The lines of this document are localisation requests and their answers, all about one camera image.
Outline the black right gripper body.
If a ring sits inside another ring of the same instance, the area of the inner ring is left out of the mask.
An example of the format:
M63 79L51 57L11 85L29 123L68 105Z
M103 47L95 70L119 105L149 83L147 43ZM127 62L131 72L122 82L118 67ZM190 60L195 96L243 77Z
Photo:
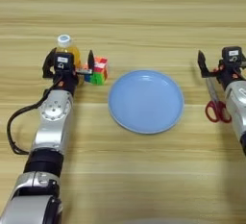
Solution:
M235 67L230 67L220 62L218 68L209 74L202 74L203 78L215 78L223 89L233 82L245 81L245 78L240 74L239 69Z

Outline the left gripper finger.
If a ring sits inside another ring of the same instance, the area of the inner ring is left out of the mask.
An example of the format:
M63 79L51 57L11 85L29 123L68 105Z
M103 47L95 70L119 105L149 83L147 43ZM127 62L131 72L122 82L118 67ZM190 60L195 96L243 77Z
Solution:
M88 53L88 58L87 58L88 69L94 70L94 65L95 65L94 55L93 55L92 50L90 50Z
M54 73L51 71L51 68L54 66L56 50L57 48L53 48L44 60L42 67L42 77L44 79L52 79L54 77Z

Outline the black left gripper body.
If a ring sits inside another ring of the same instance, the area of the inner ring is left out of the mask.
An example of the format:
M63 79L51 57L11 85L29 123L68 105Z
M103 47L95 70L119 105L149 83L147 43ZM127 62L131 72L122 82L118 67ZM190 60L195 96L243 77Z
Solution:
M93 73L91 69L77 68L75 70L58 70L53 77L53 90L68 91L74 95L80 79L90 76Z

